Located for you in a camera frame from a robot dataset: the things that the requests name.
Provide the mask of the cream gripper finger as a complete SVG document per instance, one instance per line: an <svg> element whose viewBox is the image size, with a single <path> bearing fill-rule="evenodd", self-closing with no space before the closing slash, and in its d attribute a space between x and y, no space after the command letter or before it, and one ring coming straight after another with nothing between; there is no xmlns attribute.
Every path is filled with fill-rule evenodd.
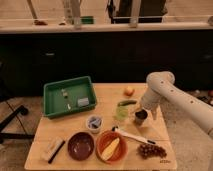
<svg viewBox="0 0 213 171"><path fill-rule="evenodd" d="M153 120L156 120L157 119L157 109L152 109L151 114L152 114Z"/></svg>

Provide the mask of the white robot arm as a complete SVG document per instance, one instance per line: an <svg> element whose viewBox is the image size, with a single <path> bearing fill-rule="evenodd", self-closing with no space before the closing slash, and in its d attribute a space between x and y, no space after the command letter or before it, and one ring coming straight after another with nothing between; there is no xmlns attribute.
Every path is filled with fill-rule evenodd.
<svg viewBox="0 0 213 171"><path fill-rule="evenodd" d="M213 139L213 107L174 86L172 72L152 72L146 78L147 89L141 105L147 110L157 108L162 97L184 110L189 117Z"/></svg>

